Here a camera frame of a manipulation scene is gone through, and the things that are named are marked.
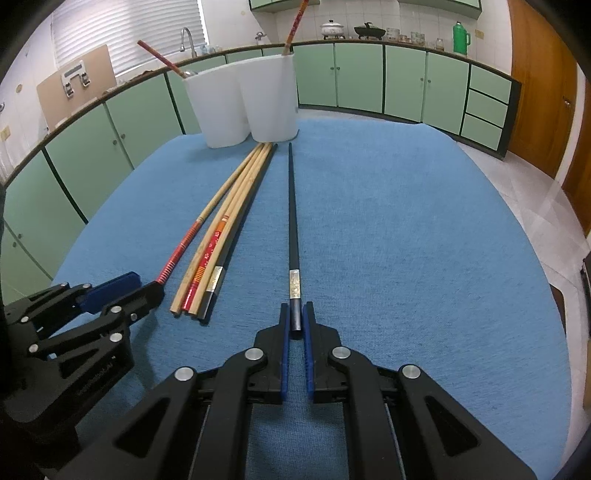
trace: chopstick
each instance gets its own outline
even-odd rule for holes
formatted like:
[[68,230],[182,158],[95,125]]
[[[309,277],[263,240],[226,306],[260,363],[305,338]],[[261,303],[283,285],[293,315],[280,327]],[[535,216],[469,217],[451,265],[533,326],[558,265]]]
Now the chopstick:
[[285,41],[285,46],[283,47],[281,55],[290,54],[291,43],[294,41],[297,28],[300,26],[301,17],[304,15],[304,11],[306,11],[306,7],[308,6],[308,1],[309,0],[301,0],[300,9],[298,10],[297,15],[295,16],[294,24],[291,26],[290,34],[287,36],[287,40]]
[[183,237],[181,242],[178,244],[177,248],[174,249],[173,254],[170,256],[170,258],[166,262],[166,265],[164,266],[164,268],[160,272],[160,275],[158,275],[158,278],[156,278],[156,281],[158,283],[160,283],[162,285],[164,285],[166,283],[166,281],[170,277],[170,274],[173,272],[174,267],[177,266],[178,261],[183,256],[183,254],[184,254],[185,250],[187,249],[187,247],[189,246],[189,244],[193,241],[193,238],[195,238],[195,235],[197,235],[197,232],[199,231],[201,226],[205,223],[205,220],[207,220],[207,217],[209,217],[209,215],[211,214],[213,209],[217,206],[217,204],[222,199],[222,197],[225,195],[225,193],[228,191],[230,186],[234,184],[234,182],[236,181],[238,176],[241,174],[242,170],[244,170],[244,167],[246,167],[246,165],[249,163],[251,158],[252,157],[250,155],[248,155],[243,160],[243,162],[240,165],[238,165],[238,168],[236,170],[234,170],[232,175],[230,175],[230,177],[224,182],[224,184],[220,187],[220,189],[217,191],[217,193],[209,201],[209,203],[206,205],[206,207],[203,209],[203,211],[199,214],[197,219],[193,222],[193,225],[187,231],[187,233],[185,233],[185,236]]
[[187,75],[181,71],[174,63],[172,63],[169,59],[158,53],[152,47],[150,47],[146,42],[143,40],[138,40],[138,45],[142,47],[144,50],[149,51],[154,57],[159,59],[162,63],[164,63],[169,69],[171,69],[174,73],[179,75],[182,78],[187,78]]
[[197,287],[197,290],[195,292],[193,302],[189,308],[189,313],[191,315],[195,315],[197,313],[197,309],[199,308],[199,305],[200,305],[201,300],[203,298],[203,294],[204,294],[205,289],[207,288],[207,285],[209,283],[209,279],[212,276],[213,267],[215,267],[217,259],[219,258],[220,251],[222,250],[222,247],[228,238],[230,230],[232,230],[232,225],[236,221],[236,217],[238,216],[238,212],[240,211],[240,207],[244,203],[244,199],[246,198],[246,194],[249,192],[250,188],[252,187],[255,177],[256,177],[256,175],[258,175],[259,171],[261,170],[262,164],[263,164],[264,160],[267,158],[267,154],[269,153],[270,149],[271,149],[271,144],[265,144],[265,147],[263,147],[263,150],[259,154],[259,156],[256,160],[256,163],[252,168],[251,174],[244,181],[244,184],[241,185],[241,189],[238,193],[238,201],[236,202],[236,206],[234,207],[233,211],[231,212],[230,217],[228,218],[228,220],[226,222],[226,226],[223,229],[223,231],[221,232],[220,237],[217,241],[217,244],[216,244],[215,248],[213,249],[210,258],[208,259],[207,267],[202,275],[202,281],[199,282],[199,286]]
[[294,339],[302,336],[301,328],[301,291],[300,291],[300,249],[297,240],[296,179],[294,175],[294,157],[290,142],[289,147],[289,216],[290,216],[290,331]]
[[232,229],[228,235],[228,240],[226,240],[226,242],[223,244],[222,250],[220,251],[220,256],[217,259],[216,266],[214,267],[212,276],[207,284],[207,289],[205,290],[201,304],[197,309],[197,319],[203,323],[209,323],[209,320],[211,319],[217,296],[219,295],[220,288],[222,287],[222,282],[228,270],[228,265],[232,258],[232,254],[234,253],[234,249],[236,248],[236,244],[240,238],[246,217],[248,216],[248,212],[250,211],[254,202],[259,186],[265,177],[265,173],[271,164],[271,160],[273,159],[273,155],[277,150],[277,146],[277,144],[274,144],[271,148],[271,151],[267,155],[265,163],[263,163],[261,171],[257,175],[252,188],[246,195],[245,202],[242,204],[238,216],[236,217],[236,221],[232,225]]
[[205,248],[205,250],[203,251],[203,256],[201,257],[201,259],[199,261],[199,264],[197,266],[197,270],[195,271],[195,275],[193,276],[191,284],[189,285],[189,290],[187,292],[187,296],[184,299],[184,302],[183,302],[183,310],[184,311],[188,311],[189,307],[191,306],[191,304],[193,302],[193,299],[195,297],[195,293],[197,292],[199,284],[202,280],[203,273],[205,272],[207,266],[209,265],[209,259],[211,257],[211,254],[212,254],[213,250],[216,248],[217,242],[218,242],[224,228],[226,227],[226,223],[227,223],[228,219],[230,218],[230,215],[232,214],[232,212],[236,208],[236,205],[238,204],[238,201],[240,199],[240,195],[246,185],[246,181],[247,181],[247,179],[250,178],[252,168],[255,166],[260,155],[261,155],[261,153],[259,152],[258,156],[256,157],[256,160],[251,161],[248,164],[248,166],[244,169],[244,175],[241,177],[242,181],[241,181],[240,185],[238,186],[238,189],[236,190],[236,193],[235,193],[234,197],[232,198],[232,201],[228,205],[228,208],[224,212],[220,221],[217,223],[216,229],[213,231],[213,234],[209,238],[209,243],[208,243],[207,247]]
[[[248,154],[248,156],[246,157],[246,159],[244,160],[244,162],[246,162],[246,164],[248,165],[248,163],[253,158],[255,158],[255,157],[258,156],[258,153],[260,152],[260,150],[261,150],[262,147],[263,147],[263,144],[260,144],[259,143]],[[173,302],[172,302],[172,304],[170,306],[170,311],[172,313],[174,313],[175,315],[179,315],[181,313],[181,308],[183,306],[183,301],[185,299],[187,290],[189,289],[189,285],[191,284],[191,280],[193,279],[193,276],[195,275],[195,271],[197,270],[197,266],[199,265],[199,261],[201,260],[201,257],[203,255],[203,251],[207,247],[207,244],[209,243],[209,239],[210,239],[211,235],[213,234],[213,232],[215,231],[215,228],[216,228],[217,224],[219,223],[219,221],[221,220],[223,214],[226,212],[226,210],[228,209],[228,206],[232,202],[232,199],[233,199],[234,195],[236,195],[236,192],[238,191],[238,189],[240,187],[240,184],[242,183],[242,180],[244,178],[243,175],[244,175],[244,170],[242,170],[240,176],[234,182],[234,185],[230,189],[230,192],[226,196],[226,199],[223,201],[221,207],[217,211],[216,216],[213,218],[211,225],[207,229],[207,232],[205,233],[205,236],[203,237],[203,240],[199,244],[199,247],[198,247],[197,251],[193,255],[193,259],[191,260],[191,263],[189,264],[189,267],[187,268],[187,271],[185,272],[185,275],[183,277],[183,280],[181,281],[181,284],[178,287],[178,290],[176,292],[176,295],[174,296]]]

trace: electrical outlet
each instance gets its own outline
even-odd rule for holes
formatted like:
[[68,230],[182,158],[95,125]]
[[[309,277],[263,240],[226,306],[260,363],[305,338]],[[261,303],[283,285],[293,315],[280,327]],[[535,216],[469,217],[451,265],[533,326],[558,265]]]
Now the electrical outlet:
[[2,140],[3,142],[5,142],[8,137],[10,137],[10,127],[7,125],[0,132],[0,140]]

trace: white plastic cup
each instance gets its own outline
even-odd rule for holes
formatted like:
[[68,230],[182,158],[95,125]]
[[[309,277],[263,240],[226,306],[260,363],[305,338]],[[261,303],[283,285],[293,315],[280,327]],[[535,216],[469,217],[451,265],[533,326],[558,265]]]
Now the white plastic cup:
[[246,139],[251,129],[234,64],[205,70],[183,83],[208,147],[230,147]]
[[283,142],[297,135],[297,89],[293,55],[234,63],[252,137]]

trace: blue tablecloth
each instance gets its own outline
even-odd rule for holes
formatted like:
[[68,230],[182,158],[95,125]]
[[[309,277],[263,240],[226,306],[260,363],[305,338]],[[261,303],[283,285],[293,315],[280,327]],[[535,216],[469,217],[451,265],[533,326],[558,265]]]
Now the blue tablecloth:
[[[175,138],[105,202],[56,282],[154,279],[254,146]],[[376,365],[423,367],[540,480],[558,470],[570,415],[566,339],[525,233],[472,160],[426,125],[308,120],[294,140],[303,300]],[[177,367],[205,370],[252,346],[288,299],[287,144],[246,220],[208,327],[168,308],[206,228],[132,331],[135,368],[87,415],[83,444]],[[249,479],[348,478],[340,406],[306,397],[291,342],[287,401],[256,406]]]

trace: blue gripper pad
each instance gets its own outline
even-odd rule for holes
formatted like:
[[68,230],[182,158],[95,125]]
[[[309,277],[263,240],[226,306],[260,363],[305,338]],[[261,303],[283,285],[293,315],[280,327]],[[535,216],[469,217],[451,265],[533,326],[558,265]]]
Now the blue gripper pad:
[[310,319],[306,304],[302,304],[302,330],[304,330],[304,360],[306,362],[306,390],[308,397],[314,397],[314,358],[312,354],[312,335],[310,333]]
[[136,272],[127,272],[113,280],[90,289],[78,305],[83,312],[98,313],[108,303],[121,298],[142,286]]
[[281,399],[285,400],[287,397],[287,375],[290,358],[290,324],[291,312],[290,306],[287,303],[281,305],[287,311],[287,318],[285,320],[285,328],[283,330],[283,358],[281,359]]

